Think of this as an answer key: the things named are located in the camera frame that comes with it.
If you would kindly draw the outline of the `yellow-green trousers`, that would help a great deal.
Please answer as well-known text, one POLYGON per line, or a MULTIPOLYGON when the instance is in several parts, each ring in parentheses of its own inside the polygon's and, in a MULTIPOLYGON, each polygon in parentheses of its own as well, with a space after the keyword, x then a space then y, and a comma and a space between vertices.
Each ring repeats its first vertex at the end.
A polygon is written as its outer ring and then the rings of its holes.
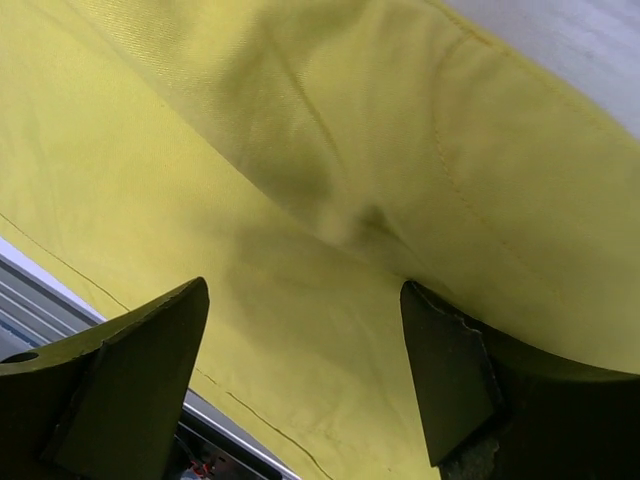
POLYGON ((5 1, 1 234, 107 317, 205 278, 301 477, 433 479, 404 281, 639 370, 639 5, 5 1))

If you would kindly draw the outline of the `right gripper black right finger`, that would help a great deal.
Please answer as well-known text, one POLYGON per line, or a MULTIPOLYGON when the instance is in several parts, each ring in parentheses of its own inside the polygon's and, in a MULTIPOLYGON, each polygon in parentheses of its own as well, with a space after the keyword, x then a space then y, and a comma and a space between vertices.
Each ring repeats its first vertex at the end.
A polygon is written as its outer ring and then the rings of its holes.
POLYGON ((430 464, 444 479, 635 479, 639 378, 545 352, 400 292, 430 464))

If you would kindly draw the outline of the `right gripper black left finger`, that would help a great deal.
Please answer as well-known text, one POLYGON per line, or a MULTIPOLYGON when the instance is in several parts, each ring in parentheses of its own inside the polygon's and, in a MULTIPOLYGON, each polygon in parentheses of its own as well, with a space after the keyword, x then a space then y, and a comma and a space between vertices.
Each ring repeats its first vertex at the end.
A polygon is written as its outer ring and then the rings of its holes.
POLYGON ((2 478, 161 478, 208 309, 196 278, 3 360, 2 478))

